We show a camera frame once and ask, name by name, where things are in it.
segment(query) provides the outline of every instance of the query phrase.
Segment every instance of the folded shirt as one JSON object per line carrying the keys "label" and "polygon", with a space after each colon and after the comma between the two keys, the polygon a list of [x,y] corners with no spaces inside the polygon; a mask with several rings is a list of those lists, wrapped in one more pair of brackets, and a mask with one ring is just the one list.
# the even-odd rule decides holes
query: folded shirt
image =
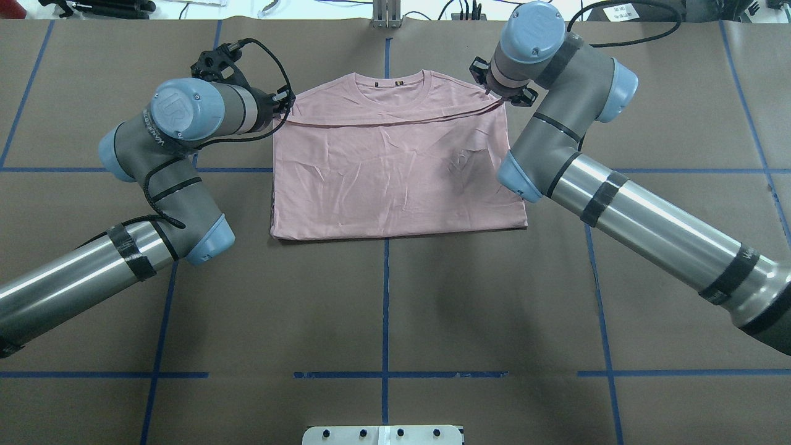
{"label": "folded shirt", "polygon": [[271,234],[386,238],[527,226],[500,185],[505,108],[478,86],[423,70],[348,74],[297,95],[274,133]]}

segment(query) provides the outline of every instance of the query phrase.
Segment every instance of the red object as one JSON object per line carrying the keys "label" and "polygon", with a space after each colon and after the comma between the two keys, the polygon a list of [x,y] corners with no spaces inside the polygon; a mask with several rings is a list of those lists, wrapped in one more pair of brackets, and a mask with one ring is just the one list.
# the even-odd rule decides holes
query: red object
{"label": "red object", "polygon": [[25,18],[28,11],[17,0],[0,0],[0,18]]}

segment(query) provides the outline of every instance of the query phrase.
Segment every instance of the robotic arm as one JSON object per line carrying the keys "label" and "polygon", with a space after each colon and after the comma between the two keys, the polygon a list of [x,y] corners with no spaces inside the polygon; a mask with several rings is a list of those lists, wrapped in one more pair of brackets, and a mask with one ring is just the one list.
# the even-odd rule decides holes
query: robotic arm
{"label": "robotic arm", "polygon": [[594,120],[629,104],[637,76],[565,30],[550,4],[516,8],[475,80],[515,105],[548,90],[503,161],[499,181],[523,199],[547,196],[724,307],[734,325],[791,355],[791,265],[779,264],[577,151]]}
{"label": "robotic arm", "polygon": [[[294,95],[286,85],[277,94],[251,87],[236,66],[245,44],[205,51],[192,78],[160,85],[142,113],[119,124],[99,143],[104,167],[118,179],[138,182],[157,213],[115,225],[58,260],[0,286],[0,357],[7,357],[42,333],[155,276],[173,261],[201,264],[228,249],[234,235],[209,194],[189,154],[215,139],[260,131],[285,112]],[[223,71],[230,69],[225,77]]]}

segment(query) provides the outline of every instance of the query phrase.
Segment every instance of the blue joint cap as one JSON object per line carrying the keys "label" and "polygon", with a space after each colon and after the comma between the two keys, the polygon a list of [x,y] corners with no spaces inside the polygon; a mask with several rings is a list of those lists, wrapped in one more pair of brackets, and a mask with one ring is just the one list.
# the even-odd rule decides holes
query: blue joint cap
{"label": "blue joint cap", "polygon": [[552,57],[566,38],[566,23],[557,8],[530,2],[516,8],[500,33],[500,49],[518,63],[540,63]]}
{"label": "blue joint cap", "polygon": [[612,61],[615,62],[615,70],[612,73],[610,94],[599,117],[596,118],[599,122],[610,122],[618,117],[638,90],[638,76],[615,58]]}
{"label": "blue joint cap", "polygon": [[187,261],[193,265],[205,263],[225,252],[236,239],[231,226],[225,221],[225,214],[222,214],[209,231],[203,235],[203,239],[187,254]]}
{"label": "blue joint cap", "polygon": [[196,78],[168,80],[151,99],[151,116],[166,135],[197,141],[212,136],[225,117],[225,102],[209,82]]}
{"label": "blue joint cap", "polygon": [[99,159],[101,160],[101,165],[121,181],[134,182],[134,178],[123,171],[121,164],[118,162],[118,156],[115,155],[115,133],[120,126],[121,124],[116,125],[99,141]]}
{"label": "blue joint cap", "polygon": [[541,192],[533,185],[528,175],[524,174],[524,170],[519,166],[519,162],[517,162],[510,150],[505,159],[503,159],[502,165],[500,165],[497,179],[500,184],[521,196],[523,200],[537,203],[541,199]]}

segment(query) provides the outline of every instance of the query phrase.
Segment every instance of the white label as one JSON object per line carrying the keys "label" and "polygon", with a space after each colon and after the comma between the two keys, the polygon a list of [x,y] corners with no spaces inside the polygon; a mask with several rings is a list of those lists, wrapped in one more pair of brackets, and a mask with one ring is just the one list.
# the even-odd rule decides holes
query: white label
{"label": "white label", "polygon": [[626,5],[610,6],[608,8],[604,8],[603,11],[605,14],[607,14],[607,18],[610,19],[610,21],[626,21],[640,17],[638,16],[638,12],[634,10],[634,6],[632,6],[631,3],[627,3]]}

